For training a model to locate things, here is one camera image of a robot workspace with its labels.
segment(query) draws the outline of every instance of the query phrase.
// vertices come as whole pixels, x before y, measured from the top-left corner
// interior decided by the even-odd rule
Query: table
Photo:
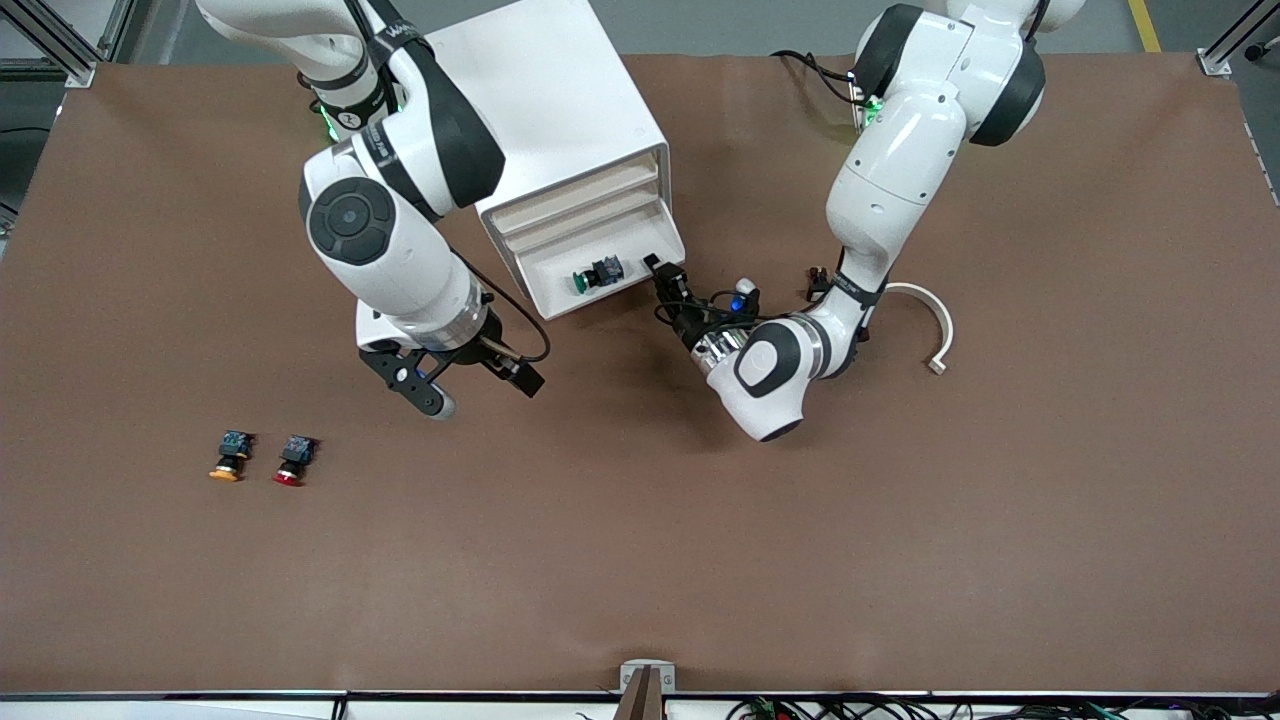
[[[703,292],[832,264],[849,109],[778,59],[635,56]],[[0,689],[1266,691],[1280,673],[1280,217],[1192,55],[1050,56],[965,147],[808,419],[749,441],[645,287],[434,424],[305,241],[287,67],[69,94],[0,264]],[[440,224],[506,275],[475,215]],[[509,309],[517,347],[535,345]],[[206,478],[221,432],[247,479]],[[291,433],[310,484],[269,482]]]

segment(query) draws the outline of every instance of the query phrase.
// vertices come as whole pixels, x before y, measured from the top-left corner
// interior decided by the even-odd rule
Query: black cable
[[[796,716],[796,720],[818,720],[808,710],[800,707],[800,703],[780,702],[778,705],[782,706],[783,710],[791,711]]]
[[[1044,20],[1044,13],[1048,10],[1048,1],[1050,0],[1038,0],[1036,3],[1036,17],[1032,18],[1032,24],[1027,28],[1027,42],[1030,42],[1032,38],[1036,37],[1036,31],[1039,29],[1041,22]]]
[[[343,0],[347,5],[347,12],[351,13],[351,19],[356,20],[356,29],[360,31],[360,38],[365,42],[365,53],[369,53],[369,44],[374,41],[374,28],[369,26],[369,18],[360,9],[360,0]],[[383,18],[383,22],[390,24],[399,18],[399,13],[396,13],[394,18]],[[390,115],[396,111],[396,87],[392,85],[390,69],[384,64],[378,68],[378,85],[383,88],[383,99],[387,101],[387,114]]]
[[[462,260],[462,264],[466,265],[468,270],[471,270],[472,275],[480,278],[480,282],[488,286],[489,290],[497,292],[503,300],[511,304],[511,306],[515,307],[516,311],[524,315],[525,319],[529,320],[529,324],[532,325],[534,329],[538,331],[538,334],[543,338],[543,351],[539,352],[538,355],[521,355],[520,361],[532,364],[532,363],[541,363],[543,360],[545,360],[547,356],[552,354],[552,338],[550,336],[547,334],[547,328],[544,328],[543,324],[539,323],[538,319],[534,318],[534,315],[529,310],[525,310],[524,305],[516,302],[516,299],[508,295],[506,290],[502,290],[502,287],[499,287],[497,283],[490,281],[484,273],[481,273],[479,268],[472,265],[470,260],[463,258],[461,252],[454,250],[453,254],[458,256],[458,260]]]
[[[847,94],[845,94],[844,91],[841,91],[836,86],[831,85],[832,79],[838,79],[841,82],[849,82],[849,76],[847,74],[837,73],[836,70],[832,70],[832,69],[828,69],[828,68],[824,68],[824,67],[819,65],[818,64],[818,59],[813,56],[813,53],[808,53],[805,55],[801,55],[801,54],[796,53],[795,50],[778,50],[777,53],[771,53],[769,56],[771,58],[795,58],[795,59],[800,60],[810,70],[818,73],[818,77],[822,78],[822,83],[827,86],[827,90],[829,90],[832,95],[835,95],[836,97],[840,97],[841,100],[844,100],[845,102],[849,102],[850,105],[860,105],[861,104],[861,102],[858,102],[856,100],[854,100],[852,97],[850,97]]]

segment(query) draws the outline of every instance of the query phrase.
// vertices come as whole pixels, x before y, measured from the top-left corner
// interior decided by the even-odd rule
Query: robotic arm
[[[433,419],[456,409],[435,383],[453,364],[532,397],[547,352],[503,345],[493,296],[434,225],[493,193],[506,156],[417,29],[388,0],[197,4],[221,35],[293,61],[340,138],[307,160],[298,208],[316,255],[358,299],[362,360]],[[428,355],[436,365],[424,372]]]
[[[895,5],[867,29],[854,73],[883,105],[827,199],[827,222],[844,249],[833,287],[814,306],[756,325],[759,291],[742,281],[735,295],[742,307],[699,309],[710,305],[689,292],[682,270],[652,259],[672,327],[749,436],[771,441],[794,429],[810,380],[849,368],[888,272],[960,145],[1001,145],[1030,120],[1044,87],[1030,36],[1080,5],[940,0],[937,13]]]

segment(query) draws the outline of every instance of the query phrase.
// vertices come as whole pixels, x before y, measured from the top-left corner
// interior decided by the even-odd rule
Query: electrical wire
[[[547,334],[547,328],[544,328],[543,324],[539,323],[536,318],[534,318],[532,313],[525,310],[524,305],[517,302],[516,299],[508,295],[506,290],[502,290],[502,287],[490,281],[488,275],[481,273],[479,268],[476,268],[475,265],[471,264],[470,260],[463,258],[461,252],[454,250],[453,254],[458,256],[458,260],[462,260],[462,264],[466,265],[468,270],[471,270],[472,275],[480,278],[480,282],[488,286],[489,290],[497,292],[499,297],[506,300],[512,307],[516,309],[517,313],[524,315],[525,319],[529,320],[529,324],[532,325],[535,331],[538,331],[539,337],[541,337],[543,340],[543,351],[539,352],[538,355],[521,355],[518,361],[532,364],[532,363],[541,363],[543,360],[545,360],[547,356],[552,354],[552,338],[550,336]]]
[[[831,81],[833,81],[833,79],[838,79],[840,82],[849,82],[849,76],[852,73],[852,70],[850,70],[849,73],[837,73],[836,70],[832,70],[829,68],[824,68],[824,67],[822,67],[822,65],[818,64],[818,59],[813,56],[813,53],[806,53],[806,54],[801,55],[801,54],[796,53],[795,50],[778,50],[777,53],[771,53],[769,56],[771,58],[795,58],[796,60],[800,60],[810,70],[818,73],[818,77],[822,78],[822,83],[827,86],[827,90],[829,90],[832,95],[835,95],[836,97],[840,97],[841,100],[844,100],[845,102],[849,102],[850,105],[861,105],[863,104],[863,102],[858,102],[856,100],[854,100],[852,97],[850,97],[849,95],[846,95],[844,91],[841,91],[835,85],[831,85]]]
[[[1050,0],[1038,0],[1036,3],[1036,15],[1032,18],[1030,27],[1027,28],[1027,42],[1030,42],[1036,37],[1036,32],[1039,31],[1039,24],[1044,20],[1044,13],[1048,12]]]

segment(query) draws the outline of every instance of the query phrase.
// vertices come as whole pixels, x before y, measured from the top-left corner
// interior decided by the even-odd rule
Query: metal frame
[[[1262,23],[1267,22],[1275,12],[1280,9],[1280,0],[1254,0],[1253,5],[1244,12],[1235,24],[1222,33],[1213,45],[1207,49],[1196,50],[1201,69],[1204,74],[1213,77],[1231,77],[1231,64],[1228,59],[1235,53],[1251,35],[1257,32]]]
[[[0,0],[0,14],[67,73],[67,87],[93,83],[93,67],[106,58],[45,0]]]

